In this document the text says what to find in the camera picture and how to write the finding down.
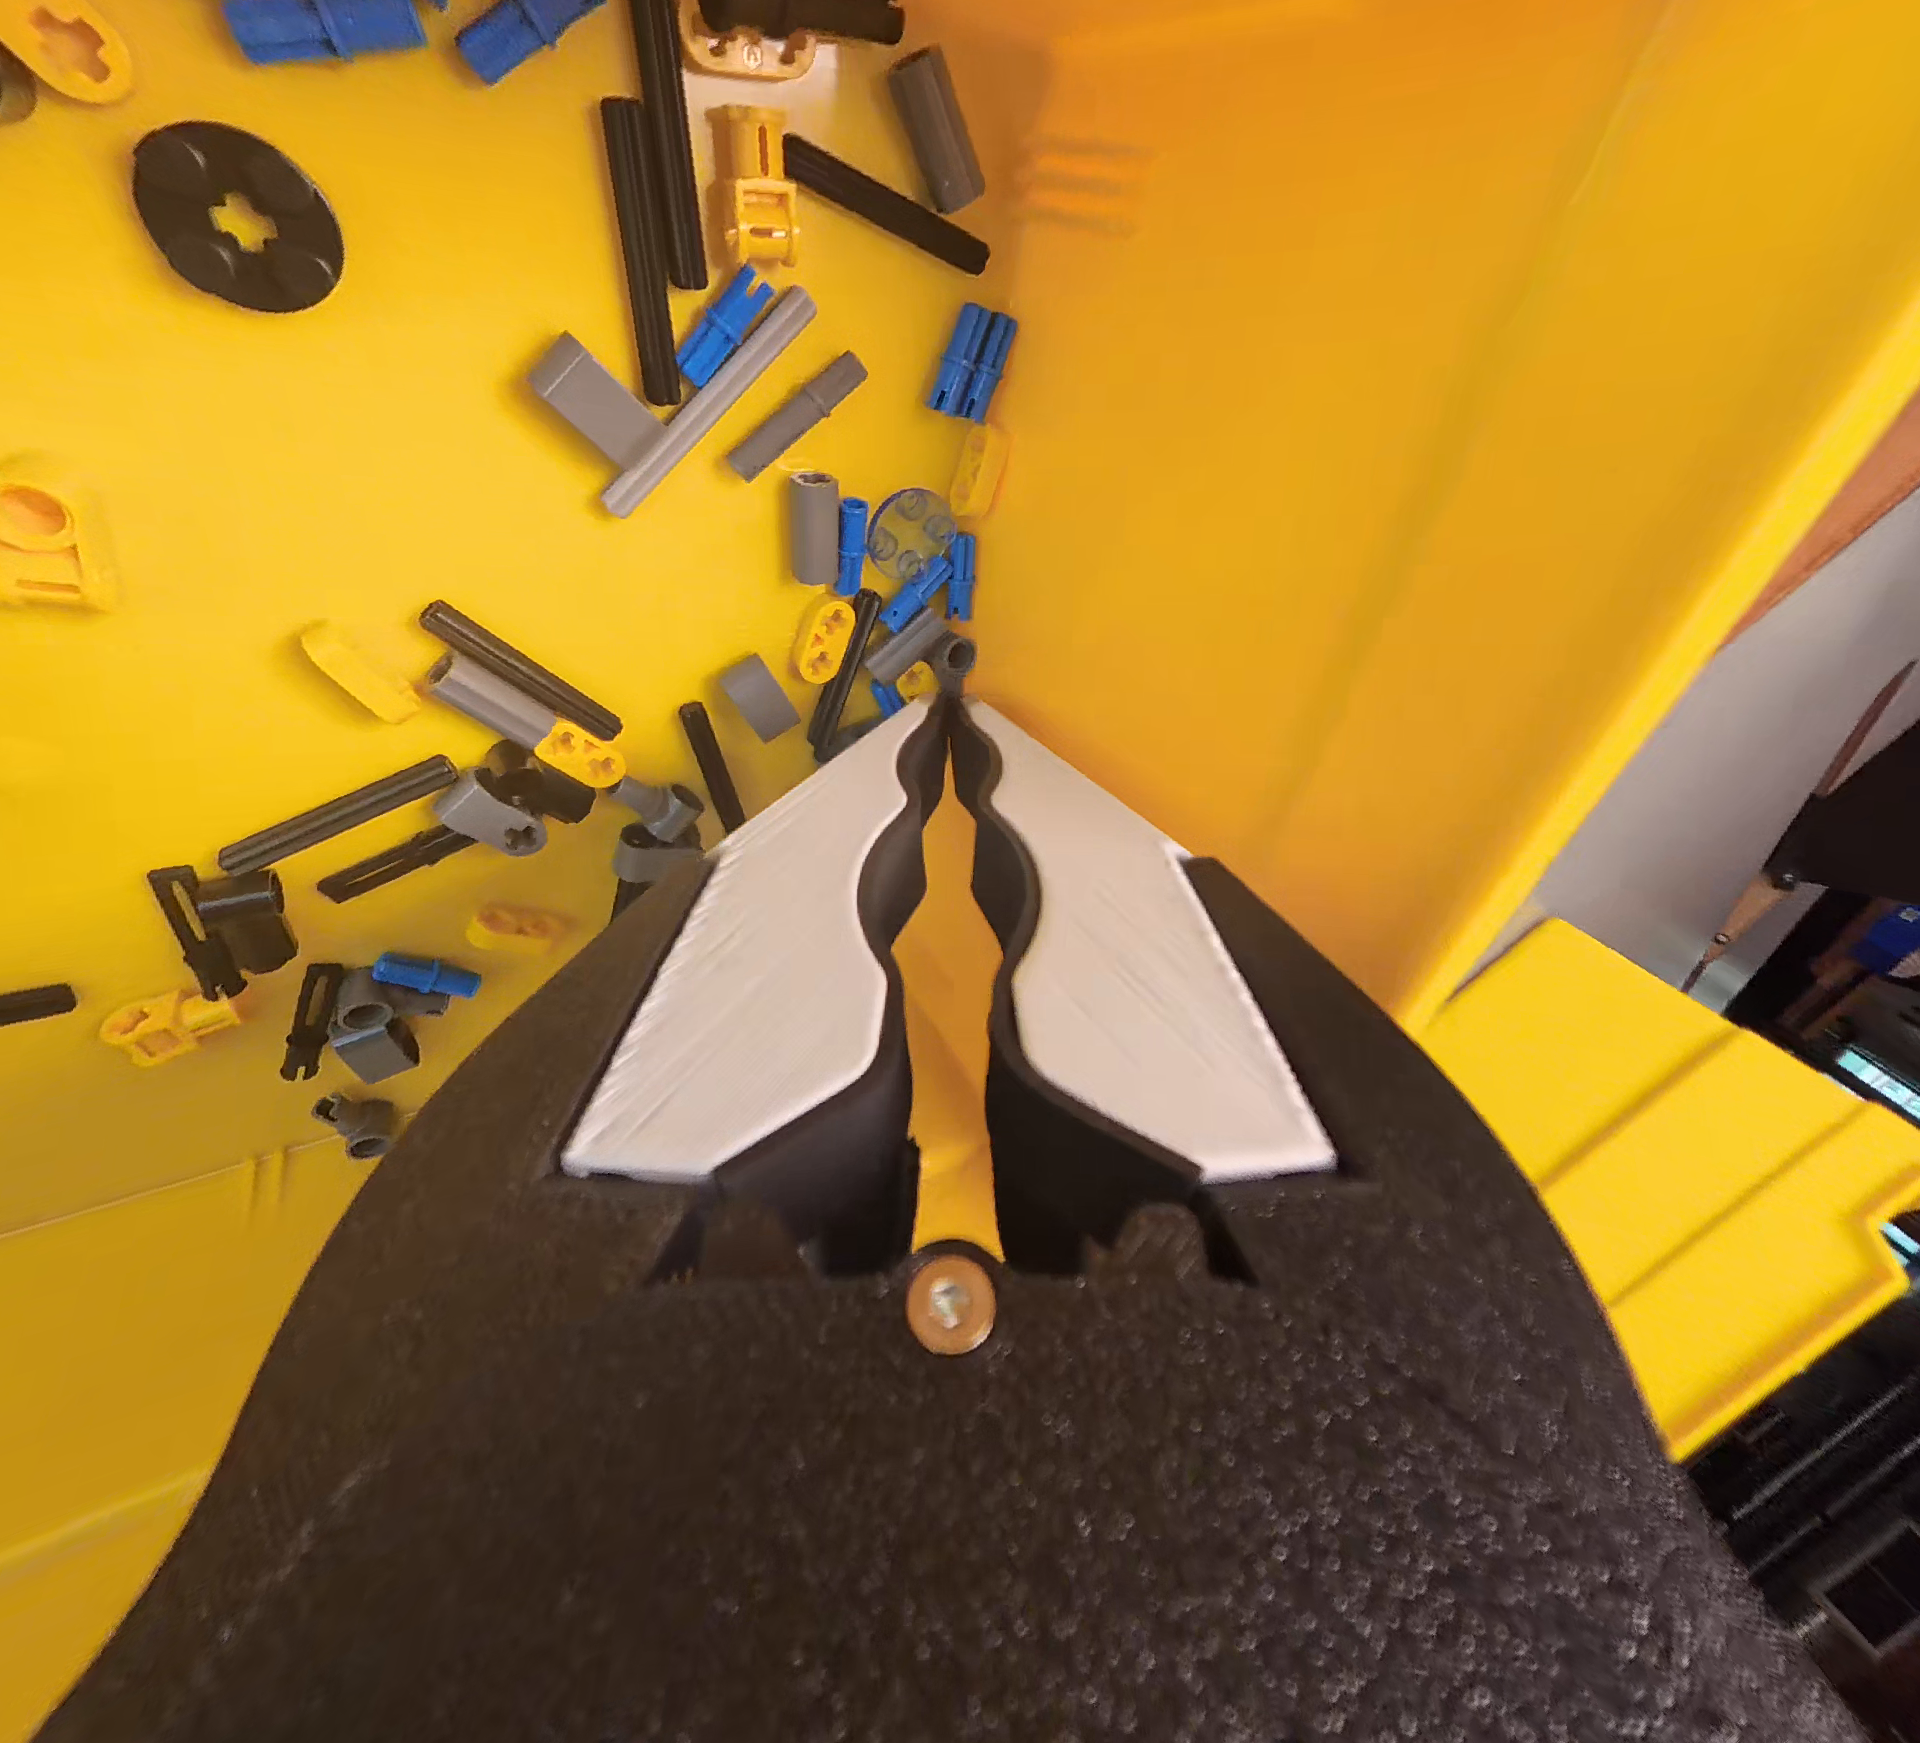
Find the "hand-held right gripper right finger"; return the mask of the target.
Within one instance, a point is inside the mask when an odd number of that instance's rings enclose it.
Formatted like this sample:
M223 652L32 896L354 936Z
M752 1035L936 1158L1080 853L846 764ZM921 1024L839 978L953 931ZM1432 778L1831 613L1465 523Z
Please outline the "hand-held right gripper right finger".
M1079 1275L1169 1208L1243 1275L1219 1192L1331 1177L1337 1155L1191 853L984 704L951 708L950 765L1000 946L982 1106L1004 1262Z

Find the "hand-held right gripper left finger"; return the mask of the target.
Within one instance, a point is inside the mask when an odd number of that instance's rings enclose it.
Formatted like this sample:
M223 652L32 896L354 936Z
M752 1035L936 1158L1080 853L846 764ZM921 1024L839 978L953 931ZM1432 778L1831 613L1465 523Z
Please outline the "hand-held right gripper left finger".
M566 1177L755 1203L823 1275L899 1264L919 1155L896 944L946 773L946 708L908 705L712 852Z

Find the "yellow plastic bin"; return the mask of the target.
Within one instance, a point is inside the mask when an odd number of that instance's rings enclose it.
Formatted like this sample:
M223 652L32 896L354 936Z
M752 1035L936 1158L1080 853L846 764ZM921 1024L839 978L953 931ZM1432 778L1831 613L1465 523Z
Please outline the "yellow plastic bin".
M1907 397L1916 0L982 9L989 700L1419 1017ZM317 1129L4 1238L6 1739L379 1174Z
M1917 1132L1562 921L1427 1056L1547 1206L1683 1462L1907 1291Z

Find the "assorted lego parts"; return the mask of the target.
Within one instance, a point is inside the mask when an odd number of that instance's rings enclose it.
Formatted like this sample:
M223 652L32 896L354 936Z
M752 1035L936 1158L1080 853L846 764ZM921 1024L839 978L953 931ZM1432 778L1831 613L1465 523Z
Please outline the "assorted lego parts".
M406 804L278 866L292 966L240 1024L152 1065L101 1039L123 1008L192 977L148 874L205 882L229 842L493 736L419 678L444 601L610 709L636 775L695 781L678 705L706 704L752 798L803 768L803 736L752 754L712 690L747 652L784 669L803 589L784 566L780 483L722 455L792 383L851 348L870 383L802 461L850 492L899 483L947 429L921 373L962 277L803 201L800 283L818 321L722 435L634 516L613 469L527 376L576 336L628 389L636 352L600 102L639 97L627 0L406 0L418 43L332 47L310 0L87 0L123 38L126 98L47 93L4 129L4 519L37 540L73 510L105 563L103 607L4 607L4 989L68 986L76 1008L4 1029L4 1228L221 1174L317 1137L279 1081L303 965L468 942L498 902L606 910L621 816L547 855L479 845L333 906L315 884L426 828ZM947 48L982 152L989 78L1036 58L991 36L982 0L902 0L903 50ZM343 277L313 309L258 316L192 289L148 240L133 150L180 121L240 127L323 191ZM397 721L313 663L327 627Z

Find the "grey angled lego beam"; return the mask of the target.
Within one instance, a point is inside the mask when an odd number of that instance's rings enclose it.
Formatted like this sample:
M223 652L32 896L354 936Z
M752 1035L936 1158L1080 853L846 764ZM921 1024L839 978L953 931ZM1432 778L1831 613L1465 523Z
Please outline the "grey angled lego beam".
M570 333L558 337L541 358L528 385L614 467L600 505L610 516L624 520L716 431L816 316L818 305L805 289L792 286L782 291L742 348L668 421L643 405Z

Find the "black round lego disc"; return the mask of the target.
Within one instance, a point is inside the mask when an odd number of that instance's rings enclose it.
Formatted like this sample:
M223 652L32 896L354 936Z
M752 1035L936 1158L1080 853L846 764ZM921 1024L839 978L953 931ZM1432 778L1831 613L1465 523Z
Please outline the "black round lego disc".
M133 150L133 201L156 251L192 289L258 316L317 307L346 268L322 187L232 125L180 121Z

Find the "clear blue round plate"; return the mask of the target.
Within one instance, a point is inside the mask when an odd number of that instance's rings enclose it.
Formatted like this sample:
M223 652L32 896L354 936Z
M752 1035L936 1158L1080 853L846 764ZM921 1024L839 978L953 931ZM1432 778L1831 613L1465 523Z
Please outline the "clear blue round plate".
M921 579L933 560L947 554L955 520L947 500L923 486L884 499L868 523L868 563L885 579Z

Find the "dark object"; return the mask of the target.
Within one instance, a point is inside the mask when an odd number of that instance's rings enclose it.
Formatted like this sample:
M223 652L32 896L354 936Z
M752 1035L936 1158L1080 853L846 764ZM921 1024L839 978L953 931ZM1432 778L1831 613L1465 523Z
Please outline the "dark object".
M1741 985L1725 1014L1866 1102L1917 1119L1917 725L1873 756L1867 734L1916 663L1873 696L1701 951L1691 992L1799 892L1805 914Z

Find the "brown wooden board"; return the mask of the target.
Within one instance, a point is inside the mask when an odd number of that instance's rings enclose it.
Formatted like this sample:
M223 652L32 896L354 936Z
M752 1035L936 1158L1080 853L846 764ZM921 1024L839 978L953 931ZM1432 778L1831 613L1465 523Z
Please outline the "brown wooden board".
M1758 624L1916 492L1917 393L1907 400L1847 483L1836 491L1831 502L1727 632L1725 643L1733 643L1744 630Z

